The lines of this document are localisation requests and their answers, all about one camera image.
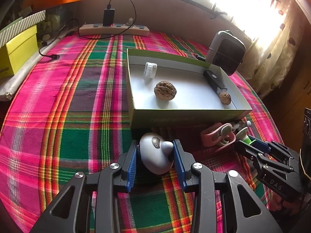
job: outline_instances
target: white figurine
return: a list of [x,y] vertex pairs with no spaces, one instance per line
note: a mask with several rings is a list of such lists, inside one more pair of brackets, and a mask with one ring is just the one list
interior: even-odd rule
[[152,173],[161,175],[173,166],[172,154],[174,145],[156,133],[146,133],[139,141],[140,156],[145,167]]
[[133,18],[130,18],[130,19],[128,20],[128,22],[126,23],[126,25],[127,25],[127,26],[131,26],[132,23],[133,23]]

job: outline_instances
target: pink object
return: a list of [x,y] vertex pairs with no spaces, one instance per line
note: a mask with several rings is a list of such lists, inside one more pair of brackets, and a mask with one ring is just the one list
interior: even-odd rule
[[[227,126],[230,125],[231,129],[232,129],[232,125],[230,123],[216,123],[213,126],[205,129],[204,131],[201,131],[201,140],[202,140],[202,144],[205,147],[212,147],[216,144],[221,144],[223,146],[221,146],[220,148],[218,148],[215,152],[219,152],[220,150],[224,149],[225,147],[227,147],[228,145],[232,144],[233,142],[235,142],[235,135],[233,132],[230,132],[228,135],[226,136],[222,136],[221,130]],[[229,141],[228,143],[224,144],[221,141],[222,140],[226,140]]]

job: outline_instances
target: box lid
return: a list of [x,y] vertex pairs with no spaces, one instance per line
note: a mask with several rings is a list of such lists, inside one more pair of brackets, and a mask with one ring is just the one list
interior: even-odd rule
[[14,38],[12,38],[8,43],[6,43],[7,54],[10,55],[16,48],[18,48],[23,42],[29,39],[31,36],[37,33],[37,25],[34,25],[27,30],[24,30]]
[[[144,79],[146,62],[156,63],[154,79]],[[199,125],[240,120],[251,106],[219,66],[174,54],[127,49],[127,95],[132,128]],[[221,104],[218,95],[203,76],[211,70],[231,95],[229,105]],[[176,86],[177,94],[169,102],[159,101],[154,87],[159,81]]]

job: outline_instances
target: small walnut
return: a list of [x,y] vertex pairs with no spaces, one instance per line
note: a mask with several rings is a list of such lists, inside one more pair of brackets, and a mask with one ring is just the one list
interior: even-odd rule
[[160,81],[158,84],[156,84],[154,93],[158,99],[170,101],[174,99],[176,95],[176,88],[172,83],[167,81]]
[[221,92],[219,99],[223,105],[229,105],[231,103],[231,96],[227,92]]

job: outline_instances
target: wall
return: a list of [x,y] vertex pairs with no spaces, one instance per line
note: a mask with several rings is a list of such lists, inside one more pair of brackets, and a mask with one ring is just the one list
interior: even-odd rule
[[[220,17],[211,20],[212,15],[181,0],[132,0],[137,11],[137,25],[150,30],[177,35],[209,46],[220,30],[231,30],[248,48],[250,39],[232,23]],[[109,0],[82,0],[78,5],[77,17],[80,23],[101,23]],[[132,4],[128,0],[113,0],[116,9],[115,23],[126,23],[134,17]]]

